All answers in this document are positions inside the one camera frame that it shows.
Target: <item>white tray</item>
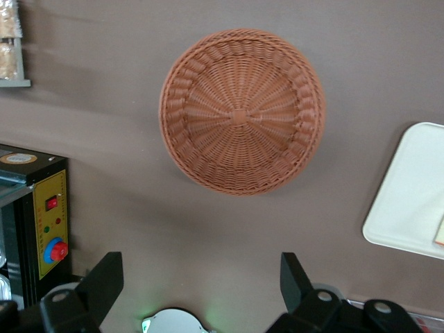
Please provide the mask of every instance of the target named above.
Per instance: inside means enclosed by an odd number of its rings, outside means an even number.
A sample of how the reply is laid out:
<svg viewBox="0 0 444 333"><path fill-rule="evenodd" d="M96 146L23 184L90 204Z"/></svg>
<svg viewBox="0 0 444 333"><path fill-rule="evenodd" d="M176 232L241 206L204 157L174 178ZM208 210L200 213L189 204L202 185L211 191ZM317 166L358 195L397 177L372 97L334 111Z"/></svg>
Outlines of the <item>white tray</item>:
<svg viewBox="0 0 444 333"><path fill-rule="evenodd" d="M374 244L444 259L444 126L417 123L402 137L363 233Z"/></svg>

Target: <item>round basket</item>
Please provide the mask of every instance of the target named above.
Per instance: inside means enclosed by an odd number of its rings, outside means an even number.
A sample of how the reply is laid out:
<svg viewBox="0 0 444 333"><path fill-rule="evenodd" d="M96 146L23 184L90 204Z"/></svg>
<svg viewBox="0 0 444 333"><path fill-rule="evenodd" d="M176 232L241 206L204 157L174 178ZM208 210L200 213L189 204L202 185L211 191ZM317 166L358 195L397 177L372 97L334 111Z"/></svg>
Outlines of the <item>round basket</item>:
<svg viewBox="0 0 444 333"><path fill-rule="evenodd" d="M270 33L237 29L203 38L171 68L160 127L191 179L248 196L280 187L314 155L325 102L307 59Z"/></svg>

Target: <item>brown wall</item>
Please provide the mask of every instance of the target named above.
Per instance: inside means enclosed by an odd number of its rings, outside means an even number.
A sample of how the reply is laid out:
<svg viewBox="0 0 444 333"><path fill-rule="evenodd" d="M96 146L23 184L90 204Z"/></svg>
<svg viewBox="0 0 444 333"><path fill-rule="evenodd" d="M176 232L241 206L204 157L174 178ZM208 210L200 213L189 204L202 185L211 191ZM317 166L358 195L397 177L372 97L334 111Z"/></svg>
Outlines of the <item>brown wall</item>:
<svg viewBox="0 0 444 333"><path fill-rule="evenodd" d="M123 252L126 287L103 331L137 332L183 306L222 333L284 311L282 251L356 300L443 315L444 263L368 243L362 225L399 138L444 123L444 1L22 1L30 89L0 90L0 142L71 158L76 273ZM313 64L321 146L272 193L235 198L189 180L157 120L163 80L215 31L275 33Z"/></svg>

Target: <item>round label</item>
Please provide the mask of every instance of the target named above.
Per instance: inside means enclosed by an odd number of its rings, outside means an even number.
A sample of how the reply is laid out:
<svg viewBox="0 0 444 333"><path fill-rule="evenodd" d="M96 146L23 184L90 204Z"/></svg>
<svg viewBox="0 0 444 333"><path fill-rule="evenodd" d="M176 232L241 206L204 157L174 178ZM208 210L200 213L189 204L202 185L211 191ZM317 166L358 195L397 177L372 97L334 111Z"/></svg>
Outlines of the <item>round label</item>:
<svg viewBox="0 0 444 333"><path fill-rule="evenodd" d="M29 154L9 154L3 157L0 157L0 162L6 164L27 164L32 163L37 160L37 156L29 155Z"/></svg>

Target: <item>screw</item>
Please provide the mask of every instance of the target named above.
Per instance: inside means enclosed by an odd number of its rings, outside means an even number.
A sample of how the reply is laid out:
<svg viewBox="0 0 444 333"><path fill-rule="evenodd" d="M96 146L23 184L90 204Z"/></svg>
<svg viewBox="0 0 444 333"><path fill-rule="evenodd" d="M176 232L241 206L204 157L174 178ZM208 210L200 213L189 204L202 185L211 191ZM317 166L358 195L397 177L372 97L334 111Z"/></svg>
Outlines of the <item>screw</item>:
<svg viewBox="0 0 444 333"><path fill-rule="evenodd" d="M68 296L67 292L57 293L53 296L52 301L53 302L60 302L61 300L64 300L67 296Z"/></svg>
<svg viewBox="0 0 444 333"><path fill-rule="evenodd" d="M383 314L391 313L391 308L386 303L376 302L375 308L377 311L382 312Z"/></svg>
<svg viewBox="0 0 444 333"><path fill-rule="evenodd" d="M320 291L318 293L318 298L324 302L329 302L332 300L332 296L326 291Z"/></svg>

